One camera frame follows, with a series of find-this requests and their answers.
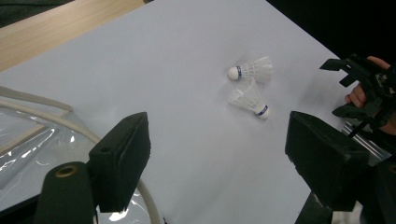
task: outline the clear plastic sheet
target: clear plastic sheet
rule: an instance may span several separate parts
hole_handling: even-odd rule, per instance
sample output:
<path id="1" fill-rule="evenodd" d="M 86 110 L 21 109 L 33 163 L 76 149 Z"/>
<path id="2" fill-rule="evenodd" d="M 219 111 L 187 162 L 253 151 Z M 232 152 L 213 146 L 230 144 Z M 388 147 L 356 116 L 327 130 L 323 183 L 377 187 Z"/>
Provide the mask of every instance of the clear plastic sheet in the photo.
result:
<path id="1" fill-rule="evenodd" d="M 73 113 L 25 103 L 82 126 Z M 58 123 L 0 107 L 0 211 L 40 193 L 46 173 L 68 161 L 89 159 L 94 143 Z M 150 223 L 143 197 L 135 191 L 123 213 L 102 214 L 99 223 Z"/>

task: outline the shuttlecock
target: shuttlecock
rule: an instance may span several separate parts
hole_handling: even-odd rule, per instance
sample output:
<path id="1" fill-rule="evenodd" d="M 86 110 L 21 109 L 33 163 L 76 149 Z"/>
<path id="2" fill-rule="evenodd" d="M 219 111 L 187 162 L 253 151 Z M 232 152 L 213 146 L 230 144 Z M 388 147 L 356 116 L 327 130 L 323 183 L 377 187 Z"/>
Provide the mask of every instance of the shuttlecock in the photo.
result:
<path id="1" fill-rule="evenodd" d="M 245 78 L 239 87 L 234 90 L 228 102 L 247 110 L 253 111 L 261 119 L 268 119 L 270 110 L 259 95 L 254 78 Z"/>
<path id="2" fill-rule="evenodd" d="M 254 62 L 230 68 L 228 77 L 232 80 L 241 79 L 242 77 L 254 77 L 258 82 L 267 83 L 271 80 L 272 73 L 272 62 L 268 56 L 265 56 Z"/>

